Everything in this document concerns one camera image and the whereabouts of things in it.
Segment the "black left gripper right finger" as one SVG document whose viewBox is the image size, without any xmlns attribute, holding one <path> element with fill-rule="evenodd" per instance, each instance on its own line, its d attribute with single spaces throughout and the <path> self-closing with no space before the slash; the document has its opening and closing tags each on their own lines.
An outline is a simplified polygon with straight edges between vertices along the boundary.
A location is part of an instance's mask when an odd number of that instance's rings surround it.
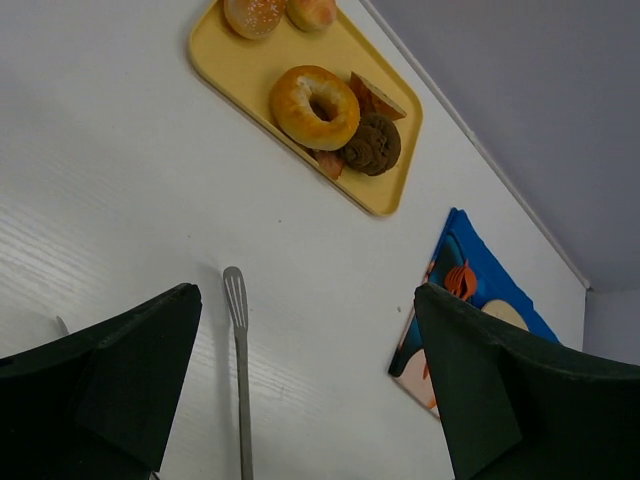
<svg viewBox="0 0 640 480">
<path fill-rule="evenodd" d="M 636 479 L 639 368 L 424 284 L 415 313 L 457 479 Z"/>
</svg>

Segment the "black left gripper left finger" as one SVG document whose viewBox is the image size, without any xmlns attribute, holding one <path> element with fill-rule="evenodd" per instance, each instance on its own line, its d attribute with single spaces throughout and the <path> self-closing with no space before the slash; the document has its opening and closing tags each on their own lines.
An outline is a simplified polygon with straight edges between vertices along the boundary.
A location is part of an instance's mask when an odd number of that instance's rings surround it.
<svg viewBox="0 0 640 480">
<path fill-rule="evenodd" d="M 202 312 L 183 283 L 1 360 L 4 479 L 148 479 L 161 468 Z"/>
</svg>

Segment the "metal slotted tongs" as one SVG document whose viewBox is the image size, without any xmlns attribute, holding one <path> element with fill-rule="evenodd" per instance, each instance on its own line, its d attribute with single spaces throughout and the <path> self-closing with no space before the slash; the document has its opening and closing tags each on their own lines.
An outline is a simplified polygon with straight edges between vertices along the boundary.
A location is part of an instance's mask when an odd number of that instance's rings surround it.
<svg viewBox="0 0 640 480">
<path fill-rule="evenodd" d="M 236 266 L 223 271 L 223 288 L 236 348 L 241 478 L 253 479 L 253 451 L 248 367 L 248 302 L 244 277 Z"/>
</svg>

